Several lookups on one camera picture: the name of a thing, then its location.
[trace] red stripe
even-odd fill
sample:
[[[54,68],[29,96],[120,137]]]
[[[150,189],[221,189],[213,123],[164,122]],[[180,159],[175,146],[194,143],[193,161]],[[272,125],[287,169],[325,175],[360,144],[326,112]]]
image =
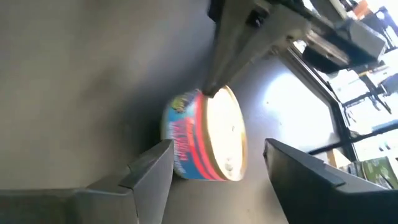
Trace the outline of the red stripe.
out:
[[[193,141],[193,136],[192,136],[192,126],[193,126],[193,121],[190,118],[185,119],[186,122],[186,127],[187,127],[187,139],[188,139],[188,145],[190,147],[191,153],[192,153],[192,158],[193,158],[193,163],[195,163],[196,168],[198,169],[200,175],[204,177],[207,180],[211,180],[212,178],[209,176],[209,174],[206,172],[205,168],[202,166],[200,159],[198,157],[197,149],[195,149],[195,142]]]
[[[216,173],[214,170],[212,164],[209,161],[209,158],[207,156],[206,150],[205,150],[205,143],[203,142],[203,136],[202,136],[202,129],[201,129],[201,114],[202,114],[202,104],[203,101],[203,94],[199,93],[198,94],[198,99],[196,101],[197,108],[196,108],[196,135],[197,135],[197,141],[199,145],[199,151],[201,154],[201,158],[203,159],[203,163],[205,164],[205,167],[207,168],[210,176],[212,177],[213,180],[223,180],[219,175]]]

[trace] can lid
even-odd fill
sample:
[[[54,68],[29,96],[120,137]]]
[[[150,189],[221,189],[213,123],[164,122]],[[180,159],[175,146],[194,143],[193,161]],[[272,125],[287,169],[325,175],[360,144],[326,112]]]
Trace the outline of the can lid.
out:
[[[208,134],[217,165],[229,180],[240,180],[246,158],[245,130],[239,105],[228,87],[207,100]]]

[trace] can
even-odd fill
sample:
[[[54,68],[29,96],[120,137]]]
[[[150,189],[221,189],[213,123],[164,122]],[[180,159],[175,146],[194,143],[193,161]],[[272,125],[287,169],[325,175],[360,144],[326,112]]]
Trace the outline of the can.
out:
[[[227,86],[213,98],[200,90],[175,97],[164,112],[162,139],[174,140],[174,171],[185,179],[238,181],[244,176],[246,131]]]

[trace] gray surface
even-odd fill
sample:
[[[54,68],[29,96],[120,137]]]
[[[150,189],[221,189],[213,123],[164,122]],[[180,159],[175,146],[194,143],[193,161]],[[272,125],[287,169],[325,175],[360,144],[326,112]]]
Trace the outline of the gray surface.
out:
[[[157,143],[167,100],[208,68],[206,7],[1,1],[0,189],[86,186]],[[261,157],[264,138],[304,151],[336,140],[329,108],[276,58],[232,88],[248,133],[245,179],[174,182],[164,223],[286,223]]]

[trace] can label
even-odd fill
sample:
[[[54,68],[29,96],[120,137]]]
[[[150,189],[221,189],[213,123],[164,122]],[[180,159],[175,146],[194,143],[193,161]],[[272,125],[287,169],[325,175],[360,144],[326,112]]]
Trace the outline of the can label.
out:
[[[165,137],[174,140],[174,169],[186,179],[218,180],[208,160],[201,134],[203,95],[195,90],[176,97],[167,108]]]

